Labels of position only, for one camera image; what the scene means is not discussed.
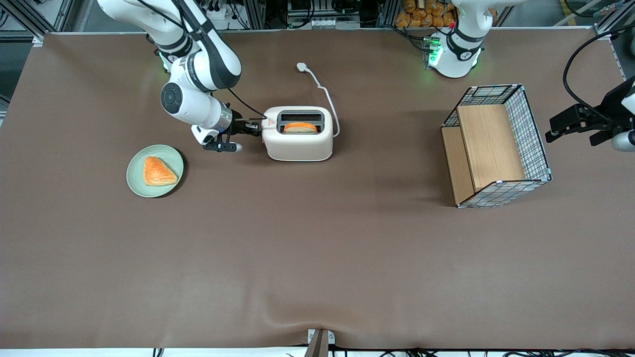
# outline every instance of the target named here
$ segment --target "bread slice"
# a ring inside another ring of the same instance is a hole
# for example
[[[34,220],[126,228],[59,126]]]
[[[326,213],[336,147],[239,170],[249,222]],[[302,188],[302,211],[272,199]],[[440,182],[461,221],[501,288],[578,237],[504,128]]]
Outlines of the bread slice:
[[[284,126],[285,133],[317,133],[317,126],[309,123],[290,123]]]
[[[167,186],[177,183],[177,176],[156,156],[144,161],[144,182],[147,186]]]

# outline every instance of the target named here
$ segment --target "wooden box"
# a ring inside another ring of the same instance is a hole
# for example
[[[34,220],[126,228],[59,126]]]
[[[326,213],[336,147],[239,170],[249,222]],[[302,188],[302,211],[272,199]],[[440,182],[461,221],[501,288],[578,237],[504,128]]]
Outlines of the wooden box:
[[[441,135],[459,208],[502,206],[551,181],[520,84],[469,88]]]

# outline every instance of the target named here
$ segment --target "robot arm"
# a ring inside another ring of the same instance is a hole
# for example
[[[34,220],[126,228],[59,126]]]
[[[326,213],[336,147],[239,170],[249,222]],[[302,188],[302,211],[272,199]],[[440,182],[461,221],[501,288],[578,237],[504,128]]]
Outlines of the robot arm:
[[[575,104],[549,120],[551,131],[545,134],[547,142],[571,133],[597,130],[589,137],[591,146],[609,139],[618,151],[635,151],[635,77],[608,92],[594,109],[598,115],[582,104]]]
[[[259,127],[211,96],[231,88],[241,75],[238,56],[220,38],[212,22],[194,0],[98,0],[108,16],[146,30],[170,67],[170,80],[161,90],[163,109],[192,125],[205,149],[240,151],[222,135],[248,133]]]
[[[481,44],[490,31],[493,17],[489,8],[512,6],[527,0],[452,0],[458,11],[457,22],[447,32],[432,35],[438,43],[428,65],[450,78],[468,74],[476,65]]]

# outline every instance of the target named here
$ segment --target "plate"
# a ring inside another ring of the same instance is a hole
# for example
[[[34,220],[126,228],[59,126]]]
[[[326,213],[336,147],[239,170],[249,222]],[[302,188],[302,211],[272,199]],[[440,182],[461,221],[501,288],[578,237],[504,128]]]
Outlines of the plate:
[[[167,167],[177,176],[177,183],[167,186],[147,186],[144,182],[144,161],[148,156],[156,156],[161,159]],[[172,191],[174,187],[181,181],[183,176],[183,157],[172,146],[152,145],[139,151],[135,157],[130,160],[128,170],[126,171],[126,180],[128,187],[132,192],[141,197],[159,197]]]

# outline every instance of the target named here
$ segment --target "bread roll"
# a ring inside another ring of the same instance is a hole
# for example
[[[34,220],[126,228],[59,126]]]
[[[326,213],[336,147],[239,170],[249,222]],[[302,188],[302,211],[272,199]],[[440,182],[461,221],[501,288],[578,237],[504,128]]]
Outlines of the bread roll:
[[[177,176],[156,156],[144,161],[144,182],[147,186],[167,186],[177,183]]]
[[[403,0],[401,4],[403,5],[403,10],[406,13],[412,13],[412,11],[415,11],[417,9],[415,0]]]
[[[443,19],[439,16],[432,17],[432,26],[443,27]]]
[[[496,11],[495,8],[490,8],[490,13],[491,13],[491,15],[493,17],[492,23],[494,25],[496,25],[496,23],[498,22],[498,11]]]
[[[421,20],[421,27],[430,27],[430,26],[432,26],[432,15],[428,14],[423,20]]]
[[[441,16],[443,15],[443,8],[443,4],[437,3],[435,0],[428,0],[425,5],[425,12],[432,16]]]
[[[317,133],[317,126],[309,123],[290,123],[284,126],[285,133]]]
[[[425,16],[427,14],[425,13],[424,9],[416,9],[415,11],[413,11],[411,18],[412,20],[423,20],[425,19]]]
[[[399,15],[397,15],[397,20],[395,20],[396,27],[399,27],[400,29],[402,29],[404,27],[408,27],[409,24],[410,24],[410,14],[399,13]]]
[[[454,15],[452,13],[445,13],[443,15],[443,25],[445,27],[450,26],[450,24],[454,24],[456,20],[454,20]]]

